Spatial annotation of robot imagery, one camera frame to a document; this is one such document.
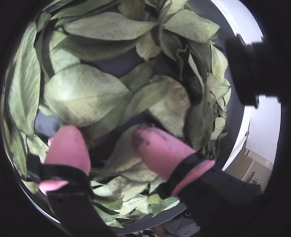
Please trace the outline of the pink-tipped black gripper finger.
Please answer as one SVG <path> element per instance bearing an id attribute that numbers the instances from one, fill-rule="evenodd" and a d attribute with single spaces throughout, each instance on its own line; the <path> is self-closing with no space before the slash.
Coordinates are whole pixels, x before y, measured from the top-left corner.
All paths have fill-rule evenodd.
<path id="1" fill-rule="evenodd" d="M 27 174 L 47 196 L 49 207 L 72 237 L 114 237 L 92 205 L 90 157 L 81 132 L 61 127 L 50 139 L 45 162 L 28 155 Z"/>
<path id="2" fill-rule="evenodd" d="M 164 179 L 159 196 L 184 203 L 200 236 L 237 236 L 246 221 L 242 215 L 260 198 L 260 185 L 222 171 L 214 160 L 159 128 L 141 125 L 131 141 L 146 166 Z"/>

